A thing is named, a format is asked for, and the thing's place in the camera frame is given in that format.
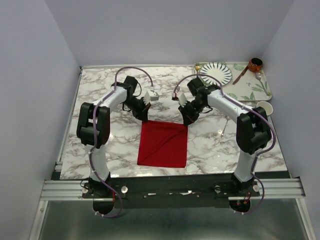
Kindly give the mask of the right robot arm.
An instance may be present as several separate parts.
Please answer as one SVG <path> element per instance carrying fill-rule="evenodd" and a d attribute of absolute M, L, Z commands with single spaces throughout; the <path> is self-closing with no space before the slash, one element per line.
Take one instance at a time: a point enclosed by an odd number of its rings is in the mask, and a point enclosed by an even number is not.
<path fill-rule="evenodd" d="M 188 101 L 185 94 L 175 90 L 172 99 L 178 101 L 184 126 L 193 124 L 205 107 L 217 109 L 236 123 L 236 143 L 240 148 L 237 167 L 231 175 L 230 191 L 241 196 L 254 181 L 258 157 L 273 147 L 268 142 L 276 141 L 276 134 L 262 107 L 252 108 L 223 92 L 220 82 L 204 85 L 194 74 L 187 84 L 194 100 Z"/>

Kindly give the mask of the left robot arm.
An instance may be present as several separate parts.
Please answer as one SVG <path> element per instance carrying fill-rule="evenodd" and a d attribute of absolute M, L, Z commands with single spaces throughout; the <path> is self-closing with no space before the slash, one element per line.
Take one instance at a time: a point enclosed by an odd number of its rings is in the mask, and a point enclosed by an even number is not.
<path fill-rule="evenodd" d="M 93 191 L 101 198 L 107 197 L 111 191 L 111 185 L 106 182 L 110 171 L 105 151 L 105 144 L 111 133 L 111 113 L 119 105 L 124 105 L 136 119 L 143 123 L 148 121 L 151 97 L 146 93 L 138 99 L 134 95 L 138 85 L 139 82 L 134 77 L 127 76 L 124 82 L 114 83 L 114 89 L 108 94 L 93 103 L 84 102 L 80 106 L 76 136 L 88 149 L 90 178 L 97 181 Z"/>

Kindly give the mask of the red cloth napkin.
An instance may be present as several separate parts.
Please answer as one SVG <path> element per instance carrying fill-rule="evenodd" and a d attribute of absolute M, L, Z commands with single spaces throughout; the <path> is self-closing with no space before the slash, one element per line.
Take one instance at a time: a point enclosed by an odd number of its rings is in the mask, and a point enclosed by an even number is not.
<path fill-rule="evenodd" d="M 160 168 L 185 168 L 188 127 L 180 123 L 149 120 L 141 125 L 137 164 Z"/>

